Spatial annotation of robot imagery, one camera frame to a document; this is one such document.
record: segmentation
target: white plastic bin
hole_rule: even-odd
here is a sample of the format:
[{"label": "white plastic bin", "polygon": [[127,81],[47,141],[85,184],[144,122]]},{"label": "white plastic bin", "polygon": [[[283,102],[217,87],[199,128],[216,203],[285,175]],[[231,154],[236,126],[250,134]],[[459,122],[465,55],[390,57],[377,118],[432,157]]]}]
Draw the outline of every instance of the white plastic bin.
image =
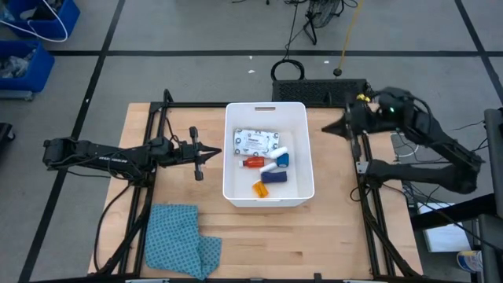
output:
[{"label": "white plastic bin", "polygon": [[[249,156],[234,154],[233,136],[237,129],[279,132],[280,147],[290,156],[285,183],[266,184],[269,195],[259,198],[252,185],[260,180],[258,169],[240,168],[238,162]],[[231,103],[226,108],[223,163],[223,196],[240,208],[295,207],[314,196],[313,166],[307,129],[307,114],[299,102]]]}]

